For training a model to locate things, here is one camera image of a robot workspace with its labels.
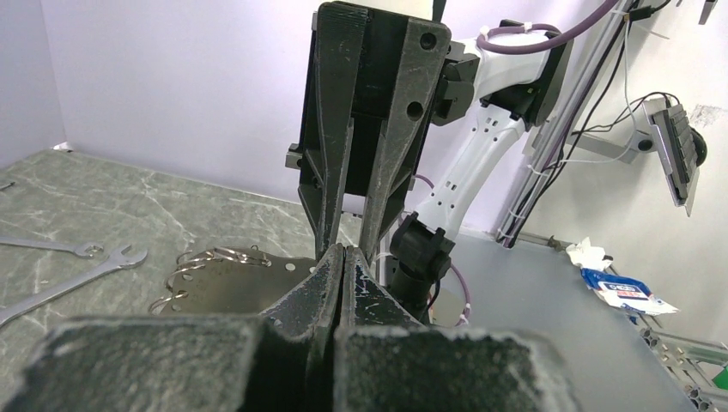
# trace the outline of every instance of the wrench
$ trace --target wrench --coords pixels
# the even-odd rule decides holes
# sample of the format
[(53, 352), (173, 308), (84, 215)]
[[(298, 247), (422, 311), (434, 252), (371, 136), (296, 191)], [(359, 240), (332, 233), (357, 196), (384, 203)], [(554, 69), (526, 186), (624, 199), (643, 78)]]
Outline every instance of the wrench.
[(124, 245), (115, 249), (109, 253), (109, 258), (95, 268), (88, 272), (80, 275), (74, 279), (66, 282), (59, 283), (58, 285), (34, 294), (33, 296), (22, 300), (11, 307), (6, 309), (0, 309), (0, 328), (2, 328), (9, 321), (24, 315), (33, 309), (43, 306), (44, 304), (55, 300), (73, 290), (80, 288), (81, 286), (94, 281), (103, 275), (115, 272), (121, 269), (136, 268), (144, 262), (147, 258), (147, 250), (140, 251), (135, 256), (127, 257), (124, 255), (125, 252), (131, 249), (131, 245)]
[(48, 251), (67, 251), (79, 258), (90, 259), (97, 251), (104, 251), (104, 246), (96, 242), (88, 242), (83, 245), (66, 245), (58, 242), (45, 242), (41, 240), (30, 240), (0, 236), (0, 245), (32, 247), (33, 249), (46, 249)]

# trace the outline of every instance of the marble table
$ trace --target marble table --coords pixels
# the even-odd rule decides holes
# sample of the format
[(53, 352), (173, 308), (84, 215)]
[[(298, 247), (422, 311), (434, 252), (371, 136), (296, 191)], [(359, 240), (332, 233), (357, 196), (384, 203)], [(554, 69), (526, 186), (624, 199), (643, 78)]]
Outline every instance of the marble table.
[[(88, 157), (45, 151), (0, 171), (0, 234), (68, 243), (131, 243), (148, 248), (140, 267), (121, 270), (0, 329), (0, 405), (19, 384), (34, 344), (77, 315), (145, 314), (184, 250), (258, 245), (279, 256), (313, 257), (313, 235), (299, 204)], [(359, 221), (344, 215), (338, 240), (356, 242)], [(0, 245), (0, 307), (99, 264), (69, 253)]]

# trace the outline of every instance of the wet wipes package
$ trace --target wet wipes package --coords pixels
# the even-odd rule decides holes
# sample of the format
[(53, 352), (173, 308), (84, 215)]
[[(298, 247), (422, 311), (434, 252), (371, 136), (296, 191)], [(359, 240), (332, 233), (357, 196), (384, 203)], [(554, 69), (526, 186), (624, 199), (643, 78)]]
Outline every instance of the wet wipes package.
[(636, 279), (593, 269), (582, 269), (581, 277), (589, 289), (610, 306), (651, 316), (678, 312), (676, 307), (652, 294), (645, 283)]

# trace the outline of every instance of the white wall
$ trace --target white wall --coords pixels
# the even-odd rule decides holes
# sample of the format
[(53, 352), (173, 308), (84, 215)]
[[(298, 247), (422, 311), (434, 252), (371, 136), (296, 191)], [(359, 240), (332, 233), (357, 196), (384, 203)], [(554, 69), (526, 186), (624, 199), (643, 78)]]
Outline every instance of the white wall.
[[(297, 201), (283, 168), (298, 142), (319, 1), (44, 0), (69, 142), (82, 152)], [(598, 0), (452, 1), (454, 39), (501, 18), (571, 27)], [(436, 179), (460, 127), (432, 130), (421, 173)], [(514, 148), (466, 224), (488, 227), (521, 162)], [(413, 194), (410, 206), (422, 198)]]
[(0, 167), (63, 140), (40, 0), (0, 0)]
[[(568, 240), (590, 235), (592, 243), (616, 258), (625, 276), (644, 280), (682, 309), (664, 317), (668, 327), (728, 342), (728, 7), (719, 4), (707, 26), (698, 26), (702, 3), (665, 9), (654, 30), (671, 40), (647, 39), (629, 71), (631, 99), (655, 90), (676, 94), (691, 124), (707, 140), (708, 158), (692, 217), (672, 205), (659, 160), (652, 154), (631, 166), (568, 165), (525, 231)], [(618, 76), (594, 124), (610, 122), (625, 106), (622, 85), (623, 76)], [(630, 128), (631, 122), (625, 122), (610, 137), (624, 142)], [(580, 150), (574, 158), (599, 159)]]

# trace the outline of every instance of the hole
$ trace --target hole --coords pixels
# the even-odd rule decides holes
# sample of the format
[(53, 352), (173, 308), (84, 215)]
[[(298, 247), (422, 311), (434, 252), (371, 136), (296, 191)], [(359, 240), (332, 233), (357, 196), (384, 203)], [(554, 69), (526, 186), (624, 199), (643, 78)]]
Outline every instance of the hole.
[(422, 109), (422, 105), (416, 101), (409, 103), (409, 105), (407, 106), (407, 116), (413, 122), (419, 120), (424, 112), (425, 111), (424, 109)]
[(637, 143), (637, 148), (643, 152), (646, 152), (647, 150), (652, 149), (653, 143), (652, 140), (643, 140), (639, 143)]
[(437, 44), (437, 38), (432, 33), (425, 33), (420, 37), (420, 47), (425, 50), (432, 50)]

